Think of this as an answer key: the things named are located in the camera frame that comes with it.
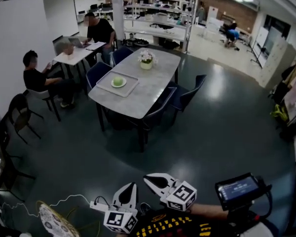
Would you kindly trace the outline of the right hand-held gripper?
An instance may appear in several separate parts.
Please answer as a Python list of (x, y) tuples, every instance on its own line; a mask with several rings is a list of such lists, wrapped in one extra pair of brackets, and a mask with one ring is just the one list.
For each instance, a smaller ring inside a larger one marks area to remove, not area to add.
[(143, 177), (145, 184), (164, 206), (177, 211), (186, 211), (197, 198), (197, 189), (186, 181), (175, 180), (167, 173), (152, 173)]

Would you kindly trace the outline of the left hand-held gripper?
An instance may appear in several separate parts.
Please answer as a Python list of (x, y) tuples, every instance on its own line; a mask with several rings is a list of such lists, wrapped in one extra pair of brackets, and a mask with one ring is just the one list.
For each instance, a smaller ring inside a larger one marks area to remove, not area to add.
[(104, 226), (118, 234), (131, 233), (138, 222), (138, 210), (135, 208), (138, 202), (136, 183), (131, 182), (120, 188), (115, 192), (112, 202), (114, 205), (105, 212)]

